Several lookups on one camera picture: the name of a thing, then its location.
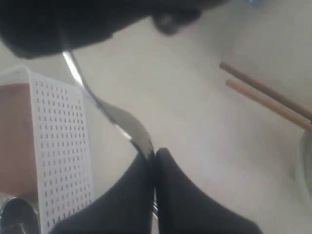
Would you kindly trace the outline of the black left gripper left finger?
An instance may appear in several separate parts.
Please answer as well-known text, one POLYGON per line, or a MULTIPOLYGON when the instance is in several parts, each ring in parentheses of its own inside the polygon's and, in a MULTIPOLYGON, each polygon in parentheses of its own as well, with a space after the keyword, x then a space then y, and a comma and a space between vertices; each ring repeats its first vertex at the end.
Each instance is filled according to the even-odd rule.
POLYGON ((150 167, 137 155, 123 176, 101 197, 59 222, 53 234, 149 234, 154 185, 150 167))

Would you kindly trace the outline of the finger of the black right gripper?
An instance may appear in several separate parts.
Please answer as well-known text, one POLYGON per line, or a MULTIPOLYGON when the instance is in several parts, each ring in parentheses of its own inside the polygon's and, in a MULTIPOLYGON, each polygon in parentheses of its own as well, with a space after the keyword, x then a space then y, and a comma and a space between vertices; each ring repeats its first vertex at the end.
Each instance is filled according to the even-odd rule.
POLYGON ((59 54, 62 39, 72 49, 100 43, 149 15, 135 0, 2 0, 0 41, 35 59, 59 54))

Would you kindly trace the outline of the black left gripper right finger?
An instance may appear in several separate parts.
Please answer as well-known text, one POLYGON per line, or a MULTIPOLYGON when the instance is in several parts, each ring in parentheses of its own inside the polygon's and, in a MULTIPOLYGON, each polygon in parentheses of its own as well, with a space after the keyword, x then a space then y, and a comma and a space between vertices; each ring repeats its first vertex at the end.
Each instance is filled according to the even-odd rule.
POLYGON ((201 191, 177 165, 167 148, 155 157, 158 229, 161 234, 260 234, 251 220, 201 191))

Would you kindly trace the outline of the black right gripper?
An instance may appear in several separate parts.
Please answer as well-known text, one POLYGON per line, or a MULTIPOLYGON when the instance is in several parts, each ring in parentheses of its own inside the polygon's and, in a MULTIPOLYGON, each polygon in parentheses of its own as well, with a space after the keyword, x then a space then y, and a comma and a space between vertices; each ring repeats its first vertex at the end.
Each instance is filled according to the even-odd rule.
POLYGON ((176 34, 204 12, 227 3, 227 0, 155 0, 151 4, 152 21, 160 33, 176 34))

